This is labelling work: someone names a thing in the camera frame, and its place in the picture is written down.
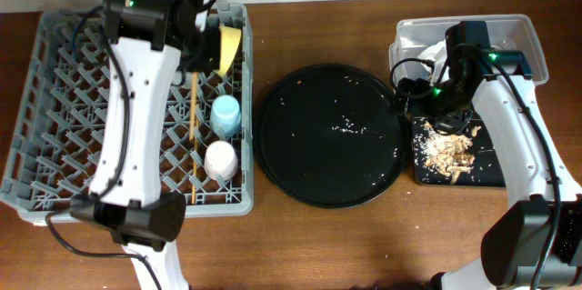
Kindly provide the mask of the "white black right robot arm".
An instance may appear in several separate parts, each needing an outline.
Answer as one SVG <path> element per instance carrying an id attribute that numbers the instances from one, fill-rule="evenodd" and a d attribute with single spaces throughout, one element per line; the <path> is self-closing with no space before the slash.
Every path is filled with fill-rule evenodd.
<path id="1" fill-rule="evenodd" d="M 548 79 L 525 15 L 407 19 L 390 48 L 401 113 L 447 133 L 482 121 L 507 190 L 507 212 L 479 257 L 431 279 L 435 289 L 553 289 L 581 282 L 581 187 L 547 130 L 536 88 Z"/>

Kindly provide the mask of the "pink plastic cup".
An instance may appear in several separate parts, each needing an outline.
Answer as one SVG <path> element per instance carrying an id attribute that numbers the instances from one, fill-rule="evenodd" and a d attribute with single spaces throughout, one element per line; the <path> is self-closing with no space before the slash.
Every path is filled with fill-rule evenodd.
<path id="1" fill-rule="evenodd" d="M 231 179 L 238 170 L 238 158 L 234 147 L 227 141 L 217 140 L 206 149 L 204 169 L 206 174 L 216 180 Z"/>

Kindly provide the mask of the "wooden chopstick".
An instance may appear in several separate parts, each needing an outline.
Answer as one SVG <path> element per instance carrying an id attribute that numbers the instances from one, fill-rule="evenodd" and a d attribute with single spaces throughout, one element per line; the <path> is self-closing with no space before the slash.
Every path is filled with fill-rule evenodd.
<path id="1" fill-rule="evenodd" d="M 196 130 L 196 105 L 197 105 L 197 85 L 198 85 L 198 72 L 192 74 L 191 80 L 191 103 L 190 103 L 190 127 L 189 127 L 189 140 L 193 143 L 195 140 L 195 130 Z"/>
<path id="2" fill-rule="evenodd" d="M 191 114 L 191 124 L 190 124 L 190 140 L 193 143 L 193 150 L 192 152 L 194 154 L 197 153 L 197 148 L 198 148 L 198 142 L 196 140 L 196 135 L 195 135 L 195 130 L 197 129 L 198 126 L 198 121 L 197 121 L 197 117 L 194 113 Z M 197 162 L 196 160 L 193 160 L 193 178 L 196 180 L 197 179 Z M 191 194 L 191 204 L 195 205 L 196 204 L 196 183 L 192 182 L 192 194 Z"/>

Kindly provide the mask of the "light blue plastic cup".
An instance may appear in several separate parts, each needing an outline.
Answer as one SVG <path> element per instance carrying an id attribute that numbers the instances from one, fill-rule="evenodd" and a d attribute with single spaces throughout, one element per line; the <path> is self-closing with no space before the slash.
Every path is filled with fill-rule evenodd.
<path id="1" fill-rule="evenodd" d="M 238 101 L 231 95 L 220 95 L 211 107 L 210 125 L 221 138 L 236 135 L 242 123 L 242 112 Z"/>

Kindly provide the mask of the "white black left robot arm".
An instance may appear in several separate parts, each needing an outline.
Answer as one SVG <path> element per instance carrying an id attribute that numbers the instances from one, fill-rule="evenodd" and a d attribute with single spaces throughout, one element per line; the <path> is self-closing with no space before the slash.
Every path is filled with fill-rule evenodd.
<path id="1" fill-rule="evenodd" d="M 88 192 L 69 214 L 105 229 L 144 289 L 186 289 L 176 239 L 186 199 L 161 189 L 159 156 L 176 72 L 206 70 L 217 50 L 206 30 L 216 0 L 103 0 L 99 34 L 111 81 L 105 132 Z"/>

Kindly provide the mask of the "peanut shell food scraps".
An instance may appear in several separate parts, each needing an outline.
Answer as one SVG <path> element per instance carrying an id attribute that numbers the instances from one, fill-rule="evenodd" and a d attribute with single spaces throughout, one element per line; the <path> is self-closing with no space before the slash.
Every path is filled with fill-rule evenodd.
<path id="1" fill-rule="evenodd" d="M 437 131 L 427 120 L 415 125 L 420 127 L 420 134 L 413 137 L 414 163 L 424 169 L 422 181 L 433 175 L 455 185 L 460 176 L 471 173 L 476 158 L 468 152 L 473 145 L 470 137 Z"/>

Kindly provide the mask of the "yellow bowl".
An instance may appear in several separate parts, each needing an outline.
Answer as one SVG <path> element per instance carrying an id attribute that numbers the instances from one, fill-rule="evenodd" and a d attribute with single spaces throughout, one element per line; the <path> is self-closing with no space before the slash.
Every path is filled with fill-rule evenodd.
<path id="1" fill-rule="evenodd" d="M 223 77 L 227 74 L 236 58 L 238 47 L 242 41 L 242 31 L 234 27 L 220 25 L 219 32 L 220 55 L 218 69 L 215 70 L 215 73 Z"/>

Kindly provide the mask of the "grey round plate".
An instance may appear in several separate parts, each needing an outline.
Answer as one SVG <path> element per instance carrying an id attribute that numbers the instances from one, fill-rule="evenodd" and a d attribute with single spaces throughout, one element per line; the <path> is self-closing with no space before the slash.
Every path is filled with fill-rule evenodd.
<path id="1" fill-rule="evenodd" d="M 190 89 L 192 85 L 193 74 L 193 72 L 186 70 L 184 67 L 181 67 L 175 72 L 171 86 Z"/>

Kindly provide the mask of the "white paper napkin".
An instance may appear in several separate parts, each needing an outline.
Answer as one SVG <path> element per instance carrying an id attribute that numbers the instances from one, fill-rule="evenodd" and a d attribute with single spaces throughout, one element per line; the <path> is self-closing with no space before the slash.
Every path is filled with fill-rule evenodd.
<path id="1" fill-rule="evenodd" d="M 435 45 L 426 48 L 419 54 L 418 58 L 421 60 L 429 60 L 434 63 L 434 68 L 422 64 L 426 70 L 426 79 L 433 84 L 439 78 L 442 67 L 447 60 L 446 41 L 442 40 Z"/>

